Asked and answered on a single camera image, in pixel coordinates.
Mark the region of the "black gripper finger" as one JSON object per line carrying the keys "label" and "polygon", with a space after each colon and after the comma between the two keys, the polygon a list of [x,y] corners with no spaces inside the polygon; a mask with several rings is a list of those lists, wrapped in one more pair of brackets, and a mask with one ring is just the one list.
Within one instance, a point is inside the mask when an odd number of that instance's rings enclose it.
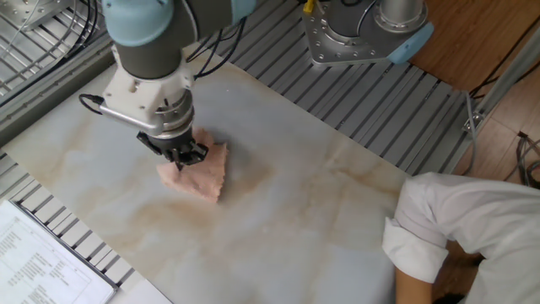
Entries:
{"label": "black gripper finger", "polygon": [[170,163],[175,166],[178,171],[182,171],[184,165],[180,164],[174,159],[174,155],[171,150],[161,149],[159,146],[153,144],[150,141],[150,137],[146,133],[138,132],[136,138],[156,155],[165,157]]}
{"label": "black gripper finger", "polygon": [[181,163],[183,165],[194,165],[206,159],[208,147],[196,142],[189,143],[181,152]]}

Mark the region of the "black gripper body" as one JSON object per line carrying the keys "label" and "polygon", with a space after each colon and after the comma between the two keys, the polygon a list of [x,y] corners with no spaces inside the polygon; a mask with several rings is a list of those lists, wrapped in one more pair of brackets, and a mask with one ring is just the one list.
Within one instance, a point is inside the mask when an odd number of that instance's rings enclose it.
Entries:
{"label": "black gripper body", "polygon": [[182,150],[191,142],[195,142],[192,136],[192,128],[188,128],[184,133],[180,135],[173,135],[169,138],[156,138],[150,137],[150,141],[159,146],[161,149],[171,150],[174,155],[174,159],[181,159]]}

